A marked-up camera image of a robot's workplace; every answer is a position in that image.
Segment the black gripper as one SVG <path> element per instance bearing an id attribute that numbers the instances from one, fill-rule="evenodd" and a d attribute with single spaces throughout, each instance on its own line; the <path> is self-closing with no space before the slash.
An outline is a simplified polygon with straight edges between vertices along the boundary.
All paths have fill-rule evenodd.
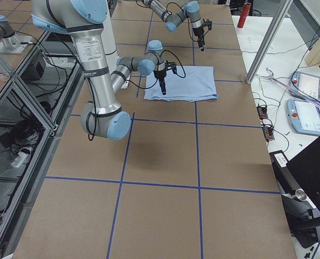
<path id="1" fill-rule="evenodd" d="M 166 95 L 167 93 L 166 83 L 165 83 L 165 77 L 167 75 L 166 69 L 154 70 L 153 73 L 155 78 L 159 81 L 162 95 Z"/>
<path id="2" fill-rule="evenodd" d="M 194 36 L 196 37 L 196 42 L 198 43 L 199 49 L 201 51 L 204 51 L 204 45 L 205 45 L 205 31 L 203 26 L 197 27 L 197 28 L 193 28 L 193 32 L 194 32 Z"/>

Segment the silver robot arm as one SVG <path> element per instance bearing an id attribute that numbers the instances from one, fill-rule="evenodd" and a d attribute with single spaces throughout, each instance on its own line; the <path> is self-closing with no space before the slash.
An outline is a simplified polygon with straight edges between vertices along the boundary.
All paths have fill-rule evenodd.
<path id="1" fill-rule="evenodd" d="M 200 6 L 197 1 L 191 1 L 183 5 L 175 2 L 169 2 L 163 6 L 159 1 L 135 1 L 141 8 L 151 9 L 165 24 L 170 32 L 174 32 L 177 28 L 188 20 L 189 36 L 193 42 L 197 42 L 201 51 L 204 51 L 205 35 L 212 29 L 212 21 L 203 19 L 200 14 Z"/>
<path id="2" fill-rule="evenodd" d="M 159 40 L 148 43 L 148 51 L 141 57 L 122 57 L 111 72 L 104 51 L 103 22 L 108 14 L 105 1 L 32 1 L 32 19 L 36 27 L 68 34 L 87 79 L 92 100 L 81 115 L 81 126 L 91 136 L 111 140 L 124 138 L 131 126 L 130 115 L 122 110 L 115 95 L 131 72 L 149 75 L 165 67 L 160 56 Z"/>

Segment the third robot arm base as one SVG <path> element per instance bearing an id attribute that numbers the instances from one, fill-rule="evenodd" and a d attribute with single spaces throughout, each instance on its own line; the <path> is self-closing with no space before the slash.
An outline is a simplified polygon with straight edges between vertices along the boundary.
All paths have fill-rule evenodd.
<path id="1" fill-rule="evenodd" d="M 21 54 L 31 43 L 33 43 L 32 36 L 18 35 L 7 18 L 0 15 L 0 53 Z"/>

